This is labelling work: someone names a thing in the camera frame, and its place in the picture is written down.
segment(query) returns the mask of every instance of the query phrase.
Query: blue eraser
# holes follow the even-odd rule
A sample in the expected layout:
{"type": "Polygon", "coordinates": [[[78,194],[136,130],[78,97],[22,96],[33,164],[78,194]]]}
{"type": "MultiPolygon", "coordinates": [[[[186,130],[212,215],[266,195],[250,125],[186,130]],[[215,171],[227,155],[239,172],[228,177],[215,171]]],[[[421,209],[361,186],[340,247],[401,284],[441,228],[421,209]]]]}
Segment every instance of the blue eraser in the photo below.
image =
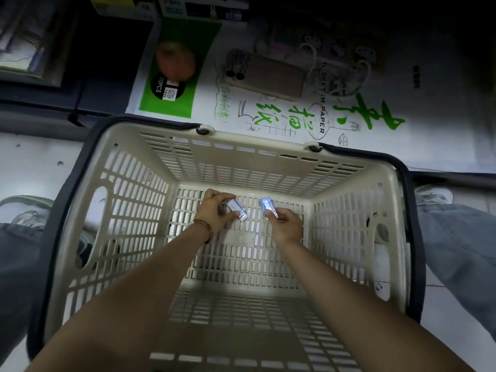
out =
{"type": "Polygon", "coordinates": [[[264,213],[265,213],[265,211],[270,210],[271,212],[274,213],[276,218],[279,218],[277,215],[276,208],[274,207],[274,204],[272,203],[272,200],[270,199],[270,197],[261,198],[260,199],[260,206],[262,206],[264,213]]]}
{"type": "Polygon", "coordinates": [[[248,218],[248,215],[245,212],[245,209],[239,205],[238,201],[236,200],[231,200],[227,203],[227,207],[231,209],[231,211],[239,211],[239,220],[244,221],[246,218],[248,218]]]}

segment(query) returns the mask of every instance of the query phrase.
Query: floor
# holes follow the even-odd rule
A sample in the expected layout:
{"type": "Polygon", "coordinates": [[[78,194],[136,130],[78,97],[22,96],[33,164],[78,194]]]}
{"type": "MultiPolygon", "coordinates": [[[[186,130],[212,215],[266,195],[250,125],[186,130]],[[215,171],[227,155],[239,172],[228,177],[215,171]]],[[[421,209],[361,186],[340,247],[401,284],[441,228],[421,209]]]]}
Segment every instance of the floor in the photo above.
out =
{"type": "MultiPolygon", "coordinates": [[[[55,199],[72,170],[82,143],[0,133],[0,199],[31,194],[55,199]]],[[[496,193],[452,188],[455,203],[496,215],[496,193]]],[[[496,343],[427,269],[422,325],[476,372],[494,371],[496,343]]],[[[25,340],[0,372],[21,372],[28,365],[25,340]]]]}

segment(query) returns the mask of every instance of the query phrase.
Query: green rectangle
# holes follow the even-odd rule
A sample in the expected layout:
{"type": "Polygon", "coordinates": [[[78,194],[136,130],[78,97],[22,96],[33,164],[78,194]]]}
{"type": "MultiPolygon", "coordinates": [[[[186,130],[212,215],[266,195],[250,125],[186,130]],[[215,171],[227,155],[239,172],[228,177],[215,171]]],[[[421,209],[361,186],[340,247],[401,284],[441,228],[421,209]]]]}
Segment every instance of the green rectangle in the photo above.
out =
{"type": "Polygon", "coordinates": [[[213,22],[175,18],[163,19],[159,42],[173,41],[186,44],[195,54],[196,69],[189,80],[179,83],[177,98],[174,101],[162,100],[158,86],[166,83],[167,79],[160,73],[157,61],[154,59],[143,90],[139,106],[141,111],[191,118],[196,84],[202,71],[203,62],[219,33],[220,27],[220,23],[213,22]]]}

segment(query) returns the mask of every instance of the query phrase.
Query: brown bracelet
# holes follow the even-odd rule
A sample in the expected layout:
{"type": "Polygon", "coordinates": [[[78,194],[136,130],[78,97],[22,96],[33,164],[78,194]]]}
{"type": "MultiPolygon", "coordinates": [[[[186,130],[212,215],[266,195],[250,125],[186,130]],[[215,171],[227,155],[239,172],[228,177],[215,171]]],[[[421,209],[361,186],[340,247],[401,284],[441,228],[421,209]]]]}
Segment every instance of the brown bracelet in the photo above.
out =
{"type": "Polygon", "coordinates": [[[208,237],[208,240],[205,242],[205,244],[208,244],[212,241],[214,238],[214,231],[212,231],[212,227],[206,222],[203,221],[202,219],[194,219],[193,223],[199,223],[200,225],[203,225],[207,228],[208,232],[210,232],[210,236],[208,237]]]}

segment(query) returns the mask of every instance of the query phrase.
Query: shopping basket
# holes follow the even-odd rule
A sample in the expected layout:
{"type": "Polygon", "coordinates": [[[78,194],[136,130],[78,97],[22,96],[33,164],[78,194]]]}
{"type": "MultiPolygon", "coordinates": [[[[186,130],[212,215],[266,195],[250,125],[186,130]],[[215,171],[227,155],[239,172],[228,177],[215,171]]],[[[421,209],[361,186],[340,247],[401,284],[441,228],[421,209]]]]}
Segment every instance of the shopping basket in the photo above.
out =
{"type": "Polygon", "coordinates": [[[235,193],[248,219],[200,248],[165,314],[152,370],[358,369],[282,261],[258,205],[266,196],[300,216],[305,245],[319,258],[371,290],[381,281],[385,299],[420,321],[425,256],[413,184],[398,159],[116,115],[91,130],[47,222],[30,357],[92,297],[186,228],[209,187],[235,193]],[[101,187],[107,197],[95,244],[87,261],[75,263],[101,187]],[[386,277],[375,263],[379,246],[387,251],[386,277]]]}

